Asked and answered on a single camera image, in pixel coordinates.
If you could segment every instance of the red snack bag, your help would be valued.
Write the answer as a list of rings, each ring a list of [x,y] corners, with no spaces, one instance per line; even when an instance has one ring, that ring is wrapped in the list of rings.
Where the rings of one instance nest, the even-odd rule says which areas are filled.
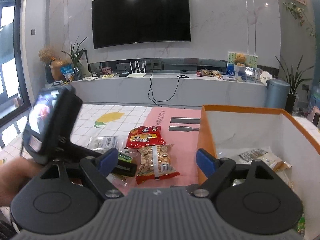
[[[131,149],[140,149],[146,146],[167,144],[162,139],[160,131],[161,126],[134,128],[129,133],[126,146]]]

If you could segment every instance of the green package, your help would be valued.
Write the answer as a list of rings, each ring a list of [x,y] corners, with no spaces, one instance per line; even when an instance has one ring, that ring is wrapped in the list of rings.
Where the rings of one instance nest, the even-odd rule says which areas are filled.
[[[300,236],[304,237],[304,232],[306,231],[304,212],[302,213],[302,217],[300,218],[300,220],[294,230],[297,231]]]
[[[132,158],[128,155],[125,155],[121,152],[118,151],[118,159],[119,160],[122,160],[122,161],[125,161],[125,162],[129,162],[131,163],[132,162]]]

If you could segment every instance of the blue trash can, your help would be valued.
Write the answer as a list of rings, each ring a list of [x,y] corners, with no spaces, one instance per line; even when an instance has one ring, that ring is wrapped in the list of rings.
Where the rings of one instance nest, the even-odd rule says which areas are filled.
[[[289,84],[279,79],[270,79],[267,81],[267,89],[265,107],[284,109],[290,90]]]

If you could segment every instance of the human hand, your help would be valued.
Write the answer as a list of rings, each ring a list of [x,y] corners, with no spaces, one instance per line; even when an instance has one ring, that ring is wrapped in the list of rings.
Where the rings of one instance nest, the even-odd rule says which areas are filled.
[[[42,166],[33,160],[17,157],[0,166],[0,207],[10,206],[11,201]]]

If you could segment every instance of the display screen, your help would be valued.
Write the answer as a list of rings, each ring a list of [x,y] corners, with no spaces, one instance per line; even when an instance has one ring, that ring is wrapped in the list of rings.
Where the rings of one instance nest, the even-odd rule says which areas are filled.
[[[92,1],[94,48],[150,41],[190,41],[189,0]]]
[[[38,134],[44,130],[48,122],[48,116],[53,111],[57,102],[59,91],[51,90],[47,93],[40,94],[36,100],[35,106],[29,113],[30,128]]]

